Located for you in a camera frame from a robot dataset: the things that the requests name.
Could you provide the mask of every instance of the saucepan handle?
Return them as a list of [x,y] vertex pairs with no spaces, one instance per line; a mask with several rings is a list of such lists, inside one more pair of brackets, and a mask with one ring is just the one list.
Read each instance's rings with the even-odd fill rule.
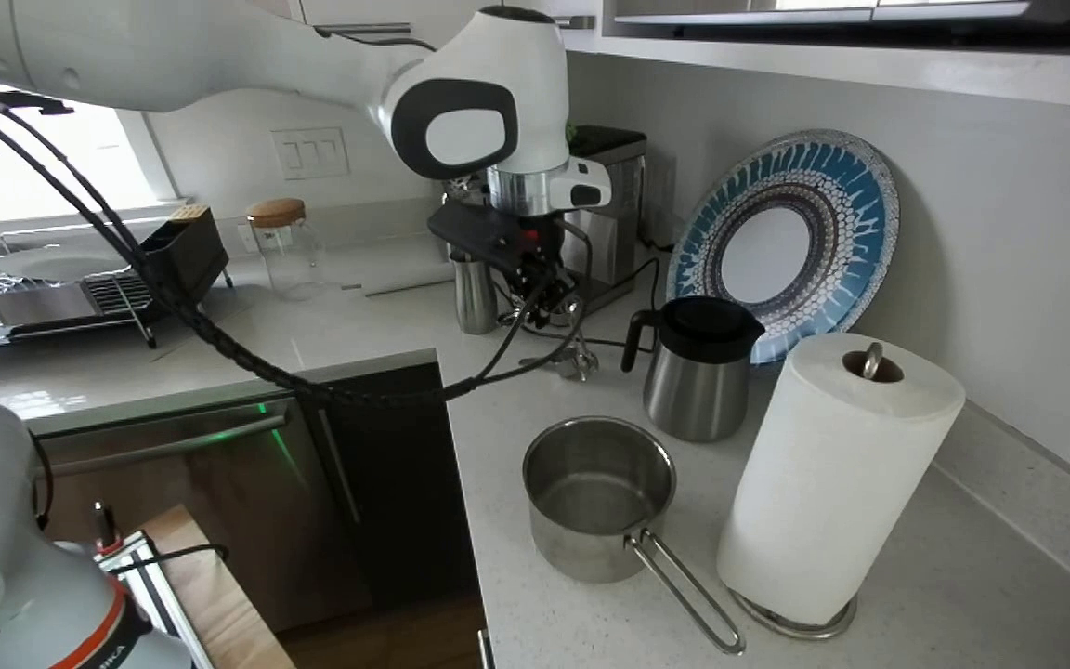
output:
[[[725,620],[727,635],[720,635],[699,609],[695,601],[679,593],[679,585],[649,559],[645,542],[654,548],[654,554],[661,554],[678,574],[683,574],[683,579],[691,585],[691,593],[699,593],[705,600],[705,607]],[[725,656],[742,656],[746,641],[737,628],[737,620],[720,609],[720,601],[691,578],[691,570],[649,533],[637,533],[627,536],[627,548],[638,554],[638,562],[678,596],[678,601],[691,615],[691,620],[725,651]]]

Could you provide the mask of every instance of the kitchen counter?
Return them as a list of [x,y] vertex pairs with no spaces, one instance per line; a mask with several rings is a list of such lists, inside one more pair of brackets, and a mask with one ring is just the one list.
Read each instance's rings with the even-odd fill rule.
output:
[[[234,246],[237,290],[217,290],[203,309],[259,357],[315,375],[365,375],[437,361],[447,383],[472,375],[502,344],[461,335],[453,285],[375,285],[437,277],[437,246],[425,207],[311,217],[325,228],[325,285],[304,299],[263,290],[259,265]],[[590,337],[622,337],[645,290],[601,309]],[[522,337],[507,363],[552,344]],[[893,542],[872,565],[846,635],[790,645],[758,628],[727,600],[751,656],[727,658],[705,645],[649,574],[622,585],[577,585],[552,574],[530,542],[522,479],[523,445],[565,415],[617,415],[645,424],[643,371],[617,371],[617,351],[596,347],[601,368],[587,383],[530,371],[484,387],[451,407],[466,506],[474,542],[494,661],[502,669],[560,666],[763,666],[763,669],[861,669],[861,666],[1070,666],[1070,578],[966,500],[938,470],[922,479]],[[162,408],[209,407],[263,391],[177,325],[160,329],[160,351],[134,330],[77,335],[0,351],[0,401],[32,432],[67,432]],[[769,401],[769,375],[751,387],[746,424],[713,445],[665,438],[678,456],[678,502],[665,539],[705,585],[713,579],[718,528],[727,515],[756,427]]]

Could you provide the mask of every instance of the decorative plate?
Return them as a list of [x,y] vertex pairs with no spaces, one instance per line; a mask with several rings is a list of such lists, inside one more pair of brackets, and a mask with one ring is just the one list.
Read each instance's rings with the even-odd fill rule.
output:
[[751,361],[846,330],[872,303],[898,239],[886,155],[834,130],[769,143],[718,182],[678,243],[665,299],[718,295],[767,329]]

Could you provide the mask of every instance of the wall outlet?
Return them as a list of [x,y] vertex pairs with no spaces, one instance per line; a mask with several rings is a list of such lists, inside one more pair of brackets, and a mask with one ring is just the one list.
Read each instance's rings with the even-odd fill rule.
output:
[[321,182],[349,175],[343,127],[281,127],[271,130],[281,182]]

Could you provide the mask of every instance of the coffee maker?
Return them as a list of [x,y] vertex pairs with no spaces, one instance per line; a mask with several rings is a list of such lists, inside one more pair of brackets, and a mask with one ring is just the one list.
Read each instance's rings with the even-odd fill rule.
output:
[[451,246],[466,330],[479,335],[499,325],[494,283],[518,305],[530,305],[530,325],[550,325],[569,309],[596,314],[633,290],[645,135],[571,127],[569,152],[606,168],[608,206],[585,202],[569,213],[514,217],[492,192],[508,190],[507,182],[487,182],[484,175],[447,182],[431,232]]

